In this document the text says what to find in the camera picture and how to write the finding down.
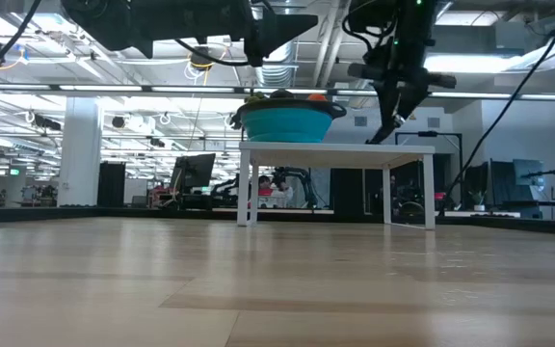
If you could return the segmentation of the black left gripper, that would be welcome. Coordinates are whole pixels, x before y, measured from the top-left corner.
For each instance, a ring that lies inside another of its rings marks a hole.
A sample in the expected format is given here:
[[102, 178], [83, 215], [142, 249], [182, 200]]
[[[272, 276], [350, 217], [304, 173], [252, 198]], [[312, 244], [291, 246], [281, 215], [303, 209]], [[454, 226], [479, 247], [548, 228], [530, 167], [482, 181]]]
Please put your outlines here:
[[264, 13], [253, 18], [242, 0], [62, 0], [66, 14], [110, 51], [153, 57], [157, 40], [230, 36], [244, 39], [248, 64], [261, 67], [274, 51], [318, 24], [314, 14]]

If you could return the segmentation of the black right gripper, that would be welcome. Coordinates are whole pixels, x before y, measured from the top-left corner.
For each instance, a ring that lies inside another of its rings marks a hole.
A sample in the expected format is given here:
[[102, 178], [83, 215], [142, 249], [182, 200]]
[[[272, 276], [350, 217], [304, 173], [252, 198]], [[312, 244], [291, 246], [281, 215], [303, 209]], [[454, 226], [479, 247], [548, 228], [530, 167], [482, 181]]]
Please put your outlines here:
[[452, 74], [427, 70], [425, 59], [428, 47], [435, 47], [435, 40], [424, 40], [421, 45], [403, 46], [398, 40], [377, 42], [363, 55], [362, 63], [351, 63], [347, 73], [351, 77], [371, 80], [380, 85], [403, 82], [409, 87], [398, 90], [377, 90], [381, 112], [381, 126], [366, 141], [368, 145], [380, 144], [391, 135], [396, 126], [401, 127], [413, 111], [429, 95], [428, 87], [456, 88]]

